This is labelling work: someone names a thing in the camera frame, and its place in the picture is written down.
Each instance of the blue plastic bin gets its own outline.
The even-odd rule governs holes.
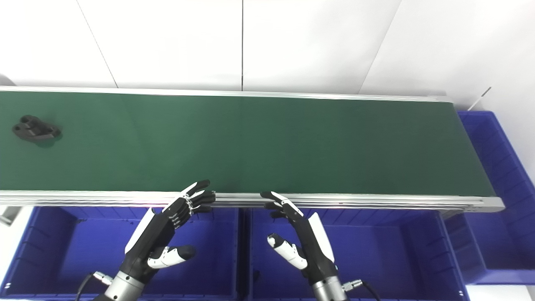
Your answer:
[[[342,282],[368,281],[383,300],[468,300],[461,274],[439,214],[424,210],[306,209],[318,212],[330,238]],[[284,219],[264,209],[249,212],[250,301],[315,300],[301,272],[272,250],[276,232],[299,244]],[[364,288],[353,300],[372,300]]]
[[[124,248],[146,208],[41,207],[34,209],[0,296],[72,301],[85,276],[96,270],[115,276]],[[238,209],[215,208],[194,215],[170,245],[194,245],[197,254],[160,270],[140,300],[235,300]],[[98,281],[82,299],[105,291]]]
[[[472,284],[535,284],[535,189],[498,120],[458,113],[506,209],[446,221],[462,274]]]

